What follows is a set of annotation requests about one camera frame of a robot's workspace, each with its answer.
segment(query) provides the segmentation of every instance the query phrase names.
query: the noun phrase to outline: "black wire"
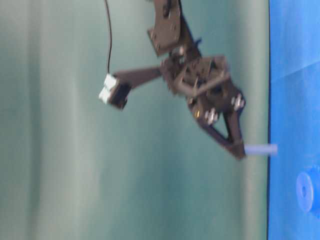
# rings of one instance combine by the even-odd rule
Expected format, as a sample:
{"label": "black wire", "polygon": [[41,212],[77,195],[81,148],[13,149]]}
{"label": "black wire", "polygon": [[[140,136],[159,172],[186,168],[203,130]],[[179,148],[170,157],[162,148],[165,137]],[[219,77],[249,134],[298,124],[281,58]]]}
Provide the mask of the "black wire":
{"label": "black wire", "polygon": [[105,3],[106,16],[107,16],[107,20],[108,20],[108,29],[109,29],[109,49],[108,49],[108,60],[107,60],[107,64],[106,64],[106,71],[109,74],[110,73],[111,50],[112,50],[112,29],[111,29],[111,19],[110,19],[108,0],[104,0],[104,3]]}

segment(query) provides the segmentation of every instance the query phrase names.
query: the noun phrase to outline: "blue cylinder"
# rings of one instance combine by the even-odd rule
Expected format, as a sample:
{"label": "blue cylinder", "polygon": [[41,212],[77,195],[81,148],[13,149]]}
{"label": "blue cylinder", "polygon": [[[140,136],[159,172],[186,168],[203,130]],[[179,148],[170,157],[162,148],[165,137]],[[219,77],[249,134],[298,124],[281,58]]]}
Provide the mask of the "blue cylinder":
{"label": "blue cylinder", "polygon": [[305,213],[318,215],[320,212],[319,167],[309,168],[299,174],[296,180],[296,196]]}

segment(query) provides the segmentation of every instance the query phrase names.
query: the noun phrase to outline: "green fabric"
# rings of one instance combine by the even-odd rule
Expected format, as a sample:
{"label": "green fabric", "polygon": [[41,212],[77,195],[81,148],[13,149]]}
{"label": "green fabric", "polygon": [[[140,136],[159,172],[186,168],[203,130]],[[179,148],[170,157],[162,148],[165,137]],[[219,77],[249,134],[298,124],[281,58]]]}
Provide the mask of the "green fabric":
{"label": "green fabric", "polygon": [[[109,2],[111,70],[158,64],[153,4]],[[246,96],[245,141],[266,143],[268,2],[182,6],[202,54],[226,55]],[[2,1],[0,34],[0,239],[266,239],[266,157],[236,161],[161,79],[123,112],[98,100],[102,0]]]}

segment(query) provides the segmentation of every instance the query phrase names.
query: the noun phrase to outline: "blue surface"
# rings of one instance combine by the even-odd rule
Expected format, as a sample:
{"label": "blue surface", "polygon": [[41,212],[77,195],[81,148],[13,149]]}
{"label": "blue surface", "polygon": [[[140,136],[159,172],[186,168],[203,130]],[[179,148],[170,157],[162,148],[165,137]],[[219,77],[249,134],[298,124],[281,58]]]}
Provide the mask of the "blue surface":
{"label": "blue surface", "polygon": [[320,239],[320,220],[300,209],[299,173],[320,163],[320,3],[270,1],[269,239]]}

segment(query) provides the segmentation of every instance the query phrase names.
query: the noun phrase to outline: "robotic arm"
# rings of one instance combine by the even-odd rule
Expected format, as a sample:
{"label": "robotic arm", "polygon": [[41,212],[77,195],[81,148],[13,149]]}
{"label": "robotic arm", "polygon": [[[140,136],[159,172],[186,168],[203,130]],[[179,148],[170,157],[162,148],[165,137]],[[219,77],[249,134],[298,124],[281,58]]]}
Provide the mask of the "robotic arm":
{"label": "robotic arm", "polygon": [[[154,0],[155,26],[148,35],[161,65],[107,75],[99,98],[122,110],[131,90],[160,76],[170,91],[186,98],[198,125],[237,159],[245,157],[239,117],[246,101],[233,83],[224,56],[202,57],[182,14],[180,0]],[[228,136],[215,123],[223,116]]]}

